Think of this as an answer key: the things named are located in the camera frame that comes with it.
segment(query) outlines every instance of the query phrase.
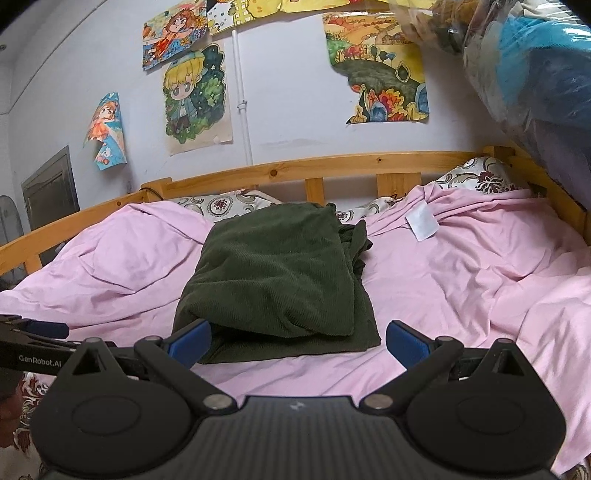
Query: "white wall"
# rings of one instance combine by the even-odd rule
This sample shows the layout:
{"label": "white wall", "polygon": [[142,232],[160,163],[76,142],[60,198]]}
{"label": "white wall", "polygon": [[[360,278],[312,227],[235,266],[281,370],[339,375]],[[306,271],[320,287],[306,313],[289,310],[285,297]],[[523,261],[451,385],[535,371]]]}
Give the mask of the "white wall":
{"label": "white wall", "polygon": [[[6,112],[10,105],[12,68],[0,64],[0,112]],[[0,115],[0,195],[14,199],[12,167],[8,153],[8,115]]]}
{"label": "white wall", "polygon": [[[12,99],[64,36],[102,0],[63,0],[15,65]],[[15,188],[43,162],[70,146],[81,208],[160,177],[174,179],[244,166],[231,41],[225,44],[234,143],[169,157],[165,147],[163,72],[141,68],[141,29],[172,0],[107,0],[49,57],[10,114]],[[255,163],[338,153],[478,150],[504,143],[461,61],[424,52],[431,117],[426,124],[346,125],[357,102],[332,70],[319,15],[276,17],[239,31]],[[96,149],[82,148],[101,97],[118,91],[129,164],[99,172]],[[22,195],[17,204],[24,211]]]}

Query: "colorful poster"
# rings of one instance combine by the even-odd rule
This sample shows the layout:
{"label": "colorful poster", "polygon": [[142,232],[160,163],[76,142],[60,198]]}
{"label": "colorful poster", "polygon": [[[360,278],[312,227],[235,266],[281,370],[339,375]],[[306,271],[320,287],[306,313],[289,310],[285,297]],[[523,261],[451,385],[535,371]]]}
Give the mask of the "colorful poster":
{"label": "colorful poster", "polygon": [[119,95],[116,92],[109,93],[100,101],[92,122],[88,127],[86,140],[99,140],[103,142],[96,156],[96,164],[100,170],[104,170],[121,163],[127,163],[125,158],[125,142],[121,126],[121,108],[119,107]]}
{"label": "colorful poster", "polygon": [[429,115],[423,61],[392,13],[323,16],[330,64],[359,93],[347,123],[425,120]]}
{"label": "colorful poster", "polygon": [[166,134],[170,154],[232,141],[232,123],[217,43],[191,51],[164,74]]}
{"label": "colorful poster", "polygon": [[212,35],[278,11],[312,12],[358,4],[363,0],[209,0],[207,24]]}
{"label": "colorful poster", "polygon": [[144,70],[191,48],[207,31],[205,0],[183,2],[144,24]]}

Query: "dark green towel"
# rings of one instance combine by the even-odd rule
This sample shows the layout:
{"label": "dark green towel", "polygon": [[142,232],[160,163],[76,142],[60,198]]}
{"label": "dark green towel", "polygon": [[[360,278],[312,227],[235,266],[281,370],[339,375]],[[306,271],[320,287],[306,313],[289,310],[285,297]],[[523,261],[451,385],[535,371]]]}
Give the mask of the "dark green towel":
{"label": "dark green towel", "polygon": [[364,221],[335,206],[284,203],[217,223],[185,286],[173,331],[204,318],[213,342],[200,363],[360,352],[380,344],[361,285],[371,247]]}

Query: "wooden headboard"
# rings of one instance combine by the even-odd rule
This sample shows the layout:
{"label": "wooden headboard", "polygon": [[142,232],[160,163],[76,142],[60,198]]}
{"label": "wooden headboard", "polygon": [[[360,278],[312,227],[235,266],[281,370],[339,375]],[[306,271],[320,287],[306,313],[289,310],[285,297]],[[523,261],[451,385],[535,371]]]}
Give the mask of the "wooden headboard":
{"label": "wooden headboard", "polygon": [[309,202],[325,204],[324,179],[375,175],[378,196],[406,195],[421,184],[422,174],[445,173],[471,158],[487,155],[511,165],[526,181],[540,186],[558,216],[591,239],[587,212],[556,185],[532,159],[515,156],[509,147],[485,147],[482,152],[425,151],[336,155],[236,168],[173,181],[159,179],[142,185],[140,191],[74,213],[32,231],[0,247],[0,275],[20,264],[27,273],[41,269],[39,254],[99,223],[129,203],[155,202],[186,196],[224,193],[284,181],[304,180]]}

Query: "landscape drawing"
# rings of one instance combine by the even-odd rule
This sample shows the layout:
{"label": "landscape drawing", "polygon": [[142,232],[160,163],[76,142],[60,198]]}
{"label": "landscape drawing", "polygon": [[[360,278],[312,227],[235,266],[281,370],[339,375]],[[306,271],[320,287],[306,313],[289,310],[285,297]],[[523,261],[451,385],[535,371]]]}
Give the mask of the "landscape drawing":
{"label": "landscape drawing", "polygon": [[330,64],[359,94],[347,123],[427,119],[421,51],[404,36],[394,14],[326,14],[323,22]]}

